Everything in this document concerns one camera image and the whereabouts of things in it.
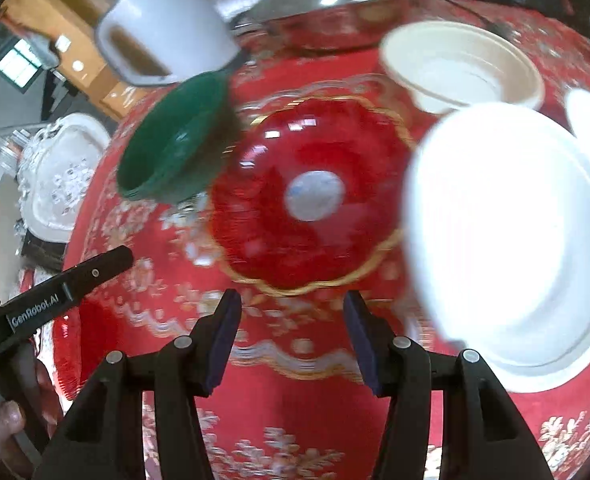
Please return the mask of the left hand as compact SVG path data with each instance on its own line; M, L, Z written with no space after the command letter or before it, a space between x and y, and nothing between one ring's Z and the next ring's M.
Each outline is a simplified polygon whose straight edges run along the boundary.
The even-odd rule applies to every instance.
M30 350L30 355L33 378L39 392L42 423L52 437L63 418L62 406L47 367L36 358L34 350ZM15 440L15 436L24 431L25 423L25 413L15 401L0 404L0 460L15 477L28 479L33 474L34 466Z

